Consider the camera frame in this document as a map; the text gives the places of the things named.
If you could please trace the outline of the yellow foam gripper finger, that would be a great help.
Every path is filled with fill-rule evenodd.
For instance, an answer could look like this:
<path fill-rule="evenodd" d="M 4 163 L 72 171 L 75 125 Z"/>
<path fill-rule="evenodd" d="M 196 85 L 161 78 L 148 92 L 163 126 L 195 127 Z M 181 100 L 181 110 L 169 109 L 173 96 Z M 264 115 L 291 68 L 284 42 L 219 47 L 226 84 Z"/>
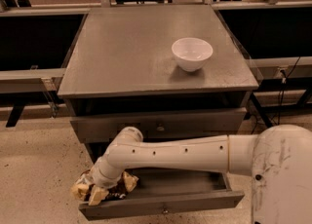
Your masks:
<path fill-rule="evenodd" d="M 88 205 L 99 205 L 100 202 L 104 200 L 108 194 L 109 191 L 107 189 L 94 186 L 91 190 Z"/>

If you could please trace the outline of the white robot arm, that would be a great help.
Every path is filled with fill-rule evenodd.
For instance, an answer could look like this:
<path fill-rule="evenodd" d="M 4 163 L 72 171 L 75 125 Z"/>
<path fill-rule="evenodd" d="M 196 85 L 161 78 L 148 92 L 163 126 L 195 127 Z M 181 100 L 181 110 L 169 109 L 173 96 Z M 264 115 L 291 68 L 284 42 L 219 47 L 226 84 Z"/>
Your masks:
<path fill-rule="evenodd" d="M 174 168 L 247 175 L 252 221 L 312 224 L 312 131 L 280 125 L 260 134 L 145 142 L 122 129 L 91 169 L 93 182 L 114 187 L 127 168 Z"/>

